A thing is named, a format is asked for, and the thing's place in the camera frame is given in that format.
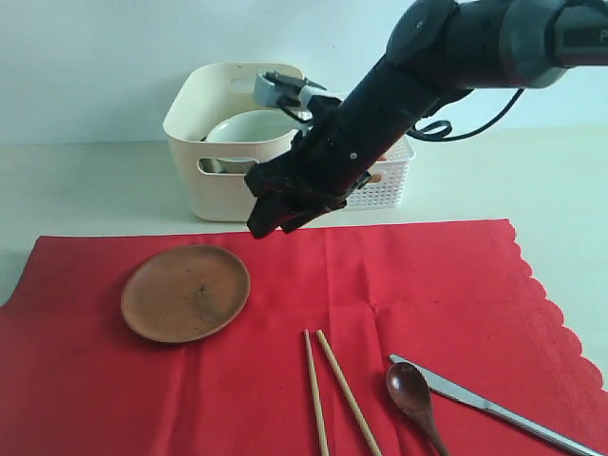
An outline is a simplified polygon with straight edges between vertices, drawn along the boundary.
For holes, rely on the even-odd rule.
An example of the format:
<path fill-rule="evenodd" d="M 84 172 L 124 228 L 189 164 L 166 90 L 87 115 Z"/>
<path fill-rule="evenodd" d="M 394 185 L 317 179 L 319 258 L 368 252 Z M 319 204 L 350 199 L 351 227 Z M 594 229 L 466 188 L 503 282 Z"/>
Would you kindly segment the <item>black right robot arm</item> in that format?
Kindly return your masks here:
<path fill-rule="evenodd" d="M 607 62 L 603 1 L 416 1 L 384 54 L 345 98 L 277 71 L 256 76 L 254 99 L 298 122 L 290 148 L 254 166 L 247 225 L 255 238 L 290 233 L 345 207 L 374 163 L 420 120 L 473 90 L 554 84 L 573 67 Z"/>

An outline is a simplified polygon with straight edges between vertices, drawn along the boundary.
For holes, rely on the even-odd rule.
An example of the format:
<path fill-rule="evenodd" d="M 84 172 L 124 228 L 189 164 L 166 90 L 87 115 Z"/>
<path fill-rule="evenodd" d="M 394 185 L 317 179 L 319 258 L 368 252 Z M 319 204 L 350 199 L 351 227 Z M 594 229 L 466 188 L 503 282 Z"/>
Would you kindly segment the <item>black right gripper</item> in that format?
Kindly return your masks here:
<path fill-rule="evenodd" d="M 310 121 L 285 153 L 255 166 L 245 181 L 256 198 L 246 225 L 255 239 L 289 234 L 348 205 L 371 179 L 370 168 L 411 125 L 410 115 L 381 102 L 313 96 Z"/>

